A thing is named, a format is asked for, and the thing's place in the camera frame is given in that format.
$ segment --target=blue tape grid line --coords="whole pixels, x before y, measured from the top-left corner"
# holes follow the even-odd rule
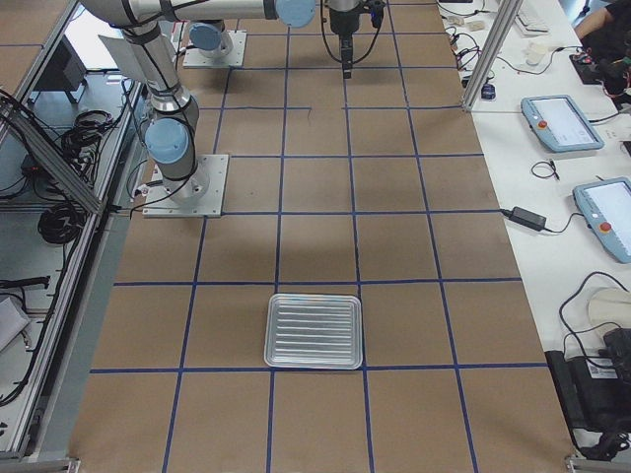
[[[386,4],[387,7],[387,11],[388,11],[388,19],[390,21],[390,25],[392,28],[392,31],[394,32],[394,23],[392,21],[392,13],[391,13],[391,8],[389,4]],[[395,34],[392,37],[393,41],[394,41],[394,50],[396,52],[396,60],[398,62],[398,65],[401,66],[401,57],[399,54],[399,49],[398,49],[398,40],[397,40],[397,35]],[[403,70],[400,69],[400,77],[401,77],[401,84],[403,87],[403,93],[405,95],[405,100],[408,102],[408,96],[407,96],[407,88],[406,88],[406,84],[405,84],[405,75],[403,74]],[[412,134],[412,144],[414,147],[414,153],[418,156],[419,153],[419,142],[417,140],[416,137],[416,133],[414,131],[414,121],[412,118],[412,112],[410,109],[407,110],[407,115],[408,115],[408,121],[409,121],[409,127],[410,127],[410,133]],[[425,183],[425,178],[423,175],[423,165],[421,160],[417,159],[417,167],[418,167],[418,171],[419,171],[419,176],[421,179],[421,191],[423,194],[423,200],[425,202],[425,208],[426,209],[430,209],[430,205],[429,205],[429,198],[427,195],[427,186]],[[460,400],[460,408],[462,410],[462,420],[464,422],[464,429],[466,431],[466,438],[467,438],[467,443],[468,443],[468,448],[469,448],[469,454],[471,457],[471,464],[473,466],[473,471],[474,473],[478,473],[479,469],[477,466],[477,455],[475,452],[475,446],[473,443],[473,433],[471,431],[471,425],[469,422],[469,416],[468,416],[468,412],[467,412],[467,407],[466,407],[466,399],[465,399],[465,395],[464,395],[464,388],[462,386],[462,378],[460,376],[460,370],[459,367],[457,365],[457,350],[456,350],[456,339],[454,336],[454,331],[452,328],[452,322],[451,322],[451,318],[450,318],[450,311],[449,311],[449,305],[447,302],[447,295],[445,292],[445,284],[442,281],[443,279],[443,272],[441,269],[441,262],[440,262],[440,258],[439,258],[439,253],[438,253],[438,244],[437,244],[437,239],[436,239],[436,235],[434,232],[434,225],[432,222],[432,214],[428,213],[427,214],[427,223],[429,226],[429,232],[430,232],[430,239],[431,239],[431,243],[432,243],[432,250],[434,252],[434,261],[436,264],[436,270],[438,273],[438,277],[441,280],[439,282],[439,286],[440,286],[440,290],[441,290],[441,298],[443,300],[443,309],[445,311],[445,322],[447,324],[447,330],[448,330],[448,335],[449,335],[449,339],[450,339],[450,347],[452,350],[452,357],[454,360],[454,366],[455,366],[455,374],[456,374],[456,383],[457,383],[457,389],[458,389],[458,396],[459,396],[459,400]]]
[[[353,242],[355,245],[355,285],[357,286],[357,297],[362,299],[362,274],[359,255],[359,231],[357,228],[357,202],[355,199],[355,174],[353,168],[353,152],[352,152],[352,140],[351,140],[351,122],[350,122],[350,107],[348,106],[348,89],[346,87],[346,81],[343,82],[344,92],[344,119],[346,122],[346,147],[348,152],[348,168],[351,185],[351,215],[353,219]],[[371,422],[371,403],[370,403],[370,387],[367,371],[368,360],[366,356],[366,334],[362,327],[362,383],[364,388],[364,414],[366,422],[366,447],[368,453],[368,468],[370,473],[375,473],[375,453],[373,449],[373,428]]]
[[[424,3],[424,4],[407,4],[407,3],[402,3],[402,4],[398,4],[398,5],[434,5],[434,3]],[[174,435],[174,428],[175,428],[175,419],[176,419],[176,413],[177,413],[177,405],[178,405],[178,400],[179,400],[179,394],[181,391],[181,383],[182,383],[182,376],[185,373],[195,373],[195,372],[269,372],[270,373],[270,385],[269,385],[269,413],[268,413],[268,439],[267,439],[267,458],[266,458],[266,472],[267,473],[271,473],[271,461],[272,461],[272,437],[273,437],[273,416],[274,416],[274,387],[275,387],[275,374],[277,372],[312,372],[313,370],[291,370],[291,369],[272,369],[272,368],[261,368],[261,367],[252,367],[252,368],[231,368],[231,367],[217,367],[217,368],[212,368],[212,367],[206,367],[206,368],[188,368],[185,366],[185,354],[186,354],[186,347],[187,347],[187,341],[188,341],[188,335],[189,335],[189,330],[190,330],[190,324],[191,324],[191,319],[192,319],[192,314],[193,314],[193,307],[194,307],[194,300],[195,300],[195,294],[196,294],[196,288],[197,286],[208,286],[208,285],[217,285],[217,286],[223,286],[223,285],[264,285],[264,286],[272,286],[274,287],[275,292],[278,292],[278,288],[280,286],[280,284],[283,285],[348,285],[348,286],[356,286],[357,290],[358,290],[358,294],[359,297],[361,298],[361,291],[362,291],[362,287],[364,285],[373,285],[373,284],[414,284],[414,283],[438,283],[441,287],[441,294],[442,294],[442,298],[443,298],[443,304],[444,304],[444,310],[445,310],[445,318],[446,318],[446,322],[448,325],[448,331],[449,331],[449,337],[450,337],[450,344],[451,344],[451,348],[452,348],[452,353],[453,353],[453,359],[454,362],[452,364],[446,364],[446,365],[418,365],[418,366],[375,366],[375,367],[371,367],[368,365],[368,360],[366,358],[366,353],[364,353],[364,362],[362,364],[362,366],[359,368],[359,370],[362,372],[363,374],[363,382],[364,382],[364,395],[365,395],[365,412],[366,412],[366,435],[367,435],[367,444],[368,444],[368,455],[369,455],[369,468],[371,473],[375,472],[375,459],[374,459],[374,453],[373,453],[373,444],[372,444],[372,426],[371,426],[371,412],[370,412],[370,389],[369,389],[369,379],[368,379],[368,372],[382,372],[382,371],[430,371],[430,370],[454,370],[455,374],[456,374],[456,380],[457,380],[457,385],[458,385],[458,392],[459,392],[459,398],[460,398],[460,404],[461,404],[461,409],[462,409],[462,416],[464,418],[464,424],[465,424],[465,429],[466,429],[466,434],[467,434],[467,440],[468,440],[468,445],[469,445],[469,450],[470,450],[470,455],[471,455],[471,461],[473,464],[473,469],[474,471],[477,473],[478,471],[478,467],[477,467],[477,460],[476,460],[476,455],[475,455],[475,450],[474,450],[474,445],[473,445],[473,438],[472,438],[472,433],[471,433],[471,428],[470,428],[470,424],[468,421],[468,414],[466,411],[466,402],[465,402],[465,397],[464,397],[464,392],[463,392],[463,387],[462,387],[462,382],[461,382],[461,378],[460,378],[460,371],[466,371],[466,370],[484,370],[484,369],[543,369],[543,368],[547,368],[547,364],[546,363],[504,363],[504,364],[463,364],[460,365],[457,361],[457,353],[456,353],[456,343],[455,343],[455,339],[454,339],[454,334],[452,331],[452,327],[451,327],[451,322],[450,322],[450,316],[449,316],[449,308],[448,308],[448,304],[447,304],[447,298],[446,298],[446,294],[445,294],[445,284],[449,283],[449,282],[468,282],[468,283],[476,283],[476,282],[513,282],[513,281],[520,281],[521,278],[480,278],[480,279],[459,279],[459,278],[453,278],[453,279],[448,279],[448,278],[443,278],[442,277],[442,273],[441,273],[441,269],[440,269],[440,262],[439,262],[439,257],[438,257],[438,250],[436,247],[436,239],[435,239],[435,235],[434,235],[434,231],[433,231],[433,226],[432,226],[432,215],[437,215],[437,214],[449,214],[449,213],[496,213],[498,212],[497,209],[481,209],[481,210],[449,210],[449,211],[432,211],[429,209],[429,206],[427,205],[428,203],[428,198],[427,198],[427,192],[425,189],[425,182],[423,179],[423,173],[422,173],[422,161],[425,158],[441,158],[441,157],[481,157],[483,156],[481,153],[476,153],[476,154],[437,154],[437,155],[421,155],[418,152],[418,145],[416,143],[416,139],[414,136],[414,127],[413,127],[413,123],[412,123],[412,118],[411,118],[411,110],[415,110],[415,109],[420,109],[420,110],[432,110],[432,109],[444,109],[444,108],[457,108],[459,107],[459,105],[444,105],[444,106],[428,106],[428,107],[423,107],[423,106],[419,106],[419,107],[413,107],[409,105],[409,100],[407,97],[407,92],[406,92],[406,87],[405,87],[405,80],[404,80],[404,75],[403,75],[403,70],[404,69],[425,69],[425,68],[429,68],[429,69],[453,69],[454,67],[446,67],[446,66],[411,66],[411,67],[404,67],[401,65],[401,61],[400,61],[400,55],[399,55],[399,51],[398,51],[398,44],[396,41],[397,38],[397,34],[394,32],[394,28],[393,28],[393,23],[392,23],[392,16],[391,16],[391,11],[390,11],[390,15],[389,16],[389,21],[390,24],[392,26],[392,33],[386,33],[386,34],[391,34],[393,37],[393,41],[394,41],[394,48],[396,51],[396,57],[397,57],[397,62],[398,62],[398,66],[394,66],[394,67],[390,67],[390,66],[386,66],[386,67],[371,67],[371,69],[395,69],[398,70],[400,73],[400,77],[401,77],[401,84],[403,87],[403,92],[405,95],[405,101],[407,103],[407,106],[405,107],[361,107],[361,106],[349,106],[348,102],[347,102],[347,91],[346,91],[346,84],[344,83],[344,97],[345,97],[345,106],[343,107],[344,111],[345,111],[345,117],[346,117],[346,128],[347,128],[347,145],[348,145],[348,154],[346,156],[338,156],[336,158],[340,158],[340,159],[347,159],[349,162],[349,169],[350,169],[350,176],[351,176],[351,190],[353,191],[351,193],[351,199],[352,199],[352,212],[350,213],[301,213],[301,212],[283,212],[283,169],[284,169],[284,162],[287,158],[296,158],[296,159],[309,159],[309,158],[315,158],[315,157],[310,157],[310,156],[296,156],[296,157],[292,157],[292,156],[286,156],[285,155],[285,146],[286,146],[286,127],[287,127],[287,111],[289,109],[305,109],[307,107],[289,107],[287,106],[287,102],[288,102],[288,75],[290,70],[296,70],[296,69],[313,69],[313,68],[291,68],[289,67],[289,51],[290,51],[290,41],[291,41],[291,36],[289,35],[289,32],[284,33],[284,34],[278,34],[278,35],[282,35],[285,36],[287,38],[287,42],[286,42],[286,65],[285,68],[252,68],[252,69],[256,69],[256,70],[283,70],[285,73],[285,84],[284,84],[284,106],[281,107],[225,107],[226,105],[226,96],[227,96],[227,90],[228,90],[228,86],[230,83],[230,77],[233,71],[229,71],[228,73],[228,78],[226,81],[226,88],[224,90],[224,96],[222,99],[222,105],[221,107],[218,108],[213,108],[213,107],[208,107],[208,108],[202,108],[202,109],[219,109],[220,110],[220,117],[219,117],[219,122],[217,125],[217,130],[216,130],[216,135],[215,135],[215,145],[214,145],[214,152],[216,152],[217,149],[217,145],[219,143],[219,137],[220,137],[220,132],[221,132],[221,125],[223,122],[223,116],[224,116],[224,111],[227,109],[283,109],[284,111],[284,116],[283,116],[283,132],[282,132],[282,151],[281,151],[281,156],[279,157],[281,160],[281,174],[280,174],[280,182],[279,182],[279,187],[280,187],[280,192],[279,192],[279,212],[269,212],[269,213],[256,213],[256,212],[252,212],[252,213],[247,213],[247,212],[235,212],[235,213],[226,213],[225,215],[274,215],[278,217],[278,226],[277,226],[277,248],[276,248],[276,267],[275,267],[275,277],[274,277],[274,282],[218,282],[218,283],[213,283],[213,282],[201,282],[198,281],[198,276],[199,276],[199,269],[200,269],[200,265],[201,265],[201,256],[202,256],[202,251],[203,251],[203,244],[204,244],[204,238],[205,238],[205,234],[206,234],[206,230],[207,230],[207,226],[208,221],[205,219],[204,220],[204,224],[202,227],[202,231],[201,231],[201,236],[200,236],[200,242],[199,242],[199,247],[198,247],[198,254],[197,254],[197,260],[195,263],[195,271],[194,271],[194,277],[193,277],[193,281],[191,282],[139,282],[139,283],[134,283],[134,282],[123,282],[123,283],[116,283],[115,285],[118,287],[135,287],[135,286],[191,286],[191,296],[190,296],[190,301],[189,301],[189,308],[188,308],[188,315],[187,315],[187,321],[186,321],[186,325],[185,325],[185,332],[184,332],[184,337],[183,337],[183,341],[182,341],[182,349],[181,349],[181,354],[180,354],[180,362],[179,362],[179,367],[178,368],[146,368],[146,369],[94,369],[91,370],[92,374],[126,374],[126,373],[175,373],[177,374],[177,382],[175,385],[175,395],[174,395],[174,403],[173,403],[173,408],[172,408],[172,415],[171,415],[171,422],[170,422],[170,426],[169,426],[169,432],[168,432],[168,439],[167,439],[167,446],[165,449],[165,456],[164,456],[164,463],[163,463],[163,472],[166,473],[168,471],[168,467],[169,467],[169,456],[171,453],[171,447],[172,447],[172,442],[173,442],[173,435]],[[421,34],[441,34],[441,33],[421,33]],[[420,35],[420,34],[416,34],[416,33],[410,33],[410,34],[398,34],[398,35]],[[336,66],[332,66],[331,69],[333,70],[338,70],[338,67]],[[408,157],[408,158],[414,158],[417,161],[417,165],[418,165],[418,169],[419,169],[419,177],[421,179],[421,185],[422,185],[422,191],[423,191],[423,199],[424,202],[426,204],[426,208],[428,210],[426,211],[419,211],[419,212],[358,212],[356,210],[356,202],[355,202],[355,193],[354,193],[354,179],[353,179],[353,160],[357,159],[357,158],[396,158],[399,157],[397,155],[392,155],[392,156],[388,156],[388,157],[384,157],[384,156],[353,156],[352,155],[352,150],[351,150],[351,128],[350,128],[350,112],[351,110],[383,110],[383,109],[401,109],[401,110],[406,110],[408,113],[408,119],[409,119],[409,124],[410,124],[410,131],[412,133],[412,139],[413,139],[413,146],[414,146],[414,155],[406,155],[404,157]],[[265,158],[265,157],[250,157],[250,156],[233,156],[232,158]],[[438,270],[438,278],[437,279],[419,279],[419,280],[395,280],[395,281],[363,281],[361,278],[361,273],[360,273],[360,264],[359,264],[359,237],[358,237],[358,229],[357,229],[357,217],[358,216],[364,216],[364,215],[425,215],[426,218],[428,219],[428,224],[429,224],[429,228],[430,228],[430,235],[431,235],[431,240],[432,240],[432,245],[433,245],[433,251],[434,251],[434,258],[435,258],[435,262],[437,265],[437,270]],[[356,260],[356,281],[353,282],[313,282],[313,281],[308,281],[308,282],[281,282],[280,279],[280,252],[281,252],[281,229],[282,229],[282,218],[283,216],[286,215],[350,215],[353,219],[353,234],[354,234],[354,242],[355,242],[355,260]]]
[[[226,86],[224,89],[224,96],[222,97],[222,109],[220,111],[219,114],[219,120],[218,120],[218,124],[217,124],[217,131],[216,131],[216,135],[215,135],[215,143],[213,145],[213,154],[217,153],[217,145],[219,143],[219,133],[221,132],[221,125],[223,122],[223,117],[224,117],[224,110],[223,110],[223,106],[226,104],[226,97],[228,95],[228,85],[230,84],[230,76],[231,76],[232,70],[228,71],[228,78],[226,79]],[[191,325],[191,321],[192,321],[192,316],[193,316],[193,308],[195,305],[195,295],[197,292],[197,280],[199,278],[199,269],[201,266],[201,257],[202,257],[202,253],[203,253],[203,249],[204,249],[204,240],[206,238],[206,230],[208,228],[208,218],[204,217],[204,221],[202,224],[202,229],[201,229],[201,235],[199,237],[199,244],[197,247],[197,259],[195,261],[195,270],[193,273],[193,281],[192,281],[192,288],[190,291],[190,301],[188,304],[188,315],[186,317],[186,325],[185,325],[185,329],[184,329],[184,337],[182,340],[182,347],[181,347],[181,354],[180,354],[180,358],[179,358],[179,369],[177,372],[177,382],[175,384],[175,394],[174,394],[174,403],[173,403],[173,408],[172,408],[172,412],[171,412],[171,419],[169,422],[169,432],[167,434],[167,445],[165,447],[165,456],[164,456],[164,460],[163,460],[163,466],[162,466],[162,472],[163,473],[168,473],[169,470],[169,459],[171,456],[171,447],[172,447],[172,443],[173,443],[173,436],[174,436],[174,428],[175,428],[175,420],[177,417],[177,406],[179,404],[179,394],[181,391],[181,381],[182,381],[182,375],[184,374],[184,365],[185,365],[185,360],[186,360],[186,349],[188,346],[188,336],[190,333],[190,325]]]
[[[461,365],[401,365],[361,367],[366,372],[426,372],[436,370],[532,370],[547,369],[547,363],[476,363]],[[94,368],[90,374],[196,373],[196,372],[331,372],[327,370],[269,368],[269,367],[183,367],[183,368]]]
[[[380,281],[360,281],[360,286],[385,284],[432,284],[432,283],[516,283],[522,278],[429,278],[429,279],[390,279]],[[146,286],[275,286],[272,281],[137,281],[114,283],[115,287],[133,288]],[[279,281],[283,286],[355,286],[356,281]]]

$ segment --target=tablet screen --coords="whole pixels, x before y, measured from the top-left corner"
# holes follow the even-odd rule
[[[532,101],[539,115],[548,124],[548,129],[561,146],[576,146],[596,143],[583,118],[565,99],[541,99]]]
[[[631,254],[631,189],[624,182],[613,182],[585,190],[604,219]]]

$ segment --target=white cup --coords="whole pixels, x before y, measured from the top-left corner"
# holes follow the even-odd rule
[[[548,52],[548,46],[531,41],[526,50],[526,64],[528,66],[536,66],[541,62],[546,52]]]

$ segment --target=paper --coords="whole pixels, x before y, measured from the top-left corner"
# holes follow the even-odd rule
[[[0,351],[27,325],[29,317],[22,312],[12,298],[0,302]]]

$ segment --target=metal pole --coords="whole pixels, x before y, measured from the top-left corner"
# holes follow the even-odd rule
[[[462,108],[466,111],[473,109],[473,104],[480,94],[480,89],[482,89],[482,86],[486,83],[489,71],[493,66],[500,47],[502,47],[506,35],[509,33],[509,29],[515,20],[517,12],[522,6],[522,1],[523,0],[502,0],[500,3],[497,17],[482,47],[482,54],[477,60],[475,69],[473,69],[471,78],[464,90]]]

